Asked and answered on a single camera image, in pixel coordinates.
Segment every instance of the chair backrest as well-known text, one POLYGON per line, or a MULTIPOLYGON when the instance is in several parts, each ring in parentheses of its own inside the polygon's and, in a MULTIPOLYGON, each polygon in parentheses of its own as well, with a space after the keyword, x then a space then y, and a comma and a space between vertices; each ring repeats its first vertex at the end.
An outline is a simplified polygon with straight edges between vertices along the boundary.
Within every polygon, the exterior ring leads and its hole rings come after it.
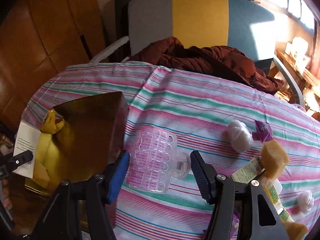
POLYGON ((129 3, 131 54, 150 43, 177 37, 185 48, 230 46, 267 71, 276 39, 274 15, 247 0, 132 0, 129 3))

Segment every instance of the wooden cabinet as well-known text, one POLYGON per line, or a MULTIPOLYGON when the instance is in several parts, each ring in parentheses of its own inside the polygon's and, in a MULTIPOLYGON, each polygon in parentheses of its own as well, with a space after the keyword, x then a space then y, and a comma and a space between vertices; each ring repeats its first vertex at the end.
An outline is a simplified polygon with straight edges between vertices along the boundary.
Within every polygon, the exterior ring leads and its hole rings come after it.
POLYGON ((16 131, 46 81, 105 47, 96 0, 18 0, 0 25, 0 120, 16 131))

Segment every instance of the white armrest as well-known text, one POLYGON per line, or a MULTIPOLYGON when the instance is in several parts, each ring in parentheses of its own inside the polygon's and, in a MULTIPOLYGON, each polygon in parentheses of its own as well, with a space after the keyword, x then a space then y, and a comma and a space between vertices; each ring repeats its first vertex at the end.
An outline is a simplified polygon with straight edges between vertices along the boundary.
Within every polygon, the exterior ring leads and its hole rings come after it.
POLYGON ((122 45, 126 44, 129 41, 128 36, 124 36, 116 42, 112 43, 108 47, 106 47, 103 51, 100 51, 96 56, 94 56, 90 63, 97 64, 105 58, 109 57, 112 53, 114 53, 117 49, 119 49, 122 45))
POLYGON ((125 58, 121 61, 121 63, 127 62, 129 58, 130 58, 130 57, 125 57, 125 58))
POLYGON ((281 74, 284 76, 290 88, 292 89, 294 97, 296 98, 296 103, 305 108, 306 106, 302 92, 300 91, 300 88, 298 87, 290 72, 287 70, 287 68, 283 65, 283 63, 279 60, 279 58, 276 55, 273 56, 273 62, 275 63, 276 67, 279 69, 281 74))

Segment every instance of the cotton ball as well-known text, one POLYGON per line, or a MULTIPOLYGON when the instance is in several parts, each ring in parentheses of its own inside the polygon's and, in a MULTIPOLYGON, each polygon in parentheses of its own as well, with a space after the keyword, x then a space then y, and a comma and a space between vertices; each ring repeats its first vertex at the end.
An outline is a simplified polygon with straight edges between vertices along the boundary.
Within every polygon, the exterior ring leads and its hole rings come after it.
POLYGON ((315 198, 312 197, 311 190, 302 191, 298 196, 298 205, 303 214, 308 214, 313 207, 315 198))
POLYGON ((243 153, 251 149, 253 138, 245 123, 239 120, 232 120, 228 125, 230 144, 238 153, 243 153))

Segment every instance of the window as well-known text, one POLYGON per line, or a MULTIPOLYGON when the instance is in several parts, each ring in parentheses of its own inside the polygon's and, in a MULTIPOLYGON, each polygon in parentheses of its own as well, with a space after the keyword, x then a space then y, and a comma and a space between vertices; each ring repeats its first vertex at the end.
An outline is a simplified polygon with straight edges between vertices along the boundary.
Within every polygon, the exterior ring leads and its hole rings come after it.
POLYGON ((310 32, 314 32, 315 22, 312 12, 303 0, 268 0, 299 20, 310 32))

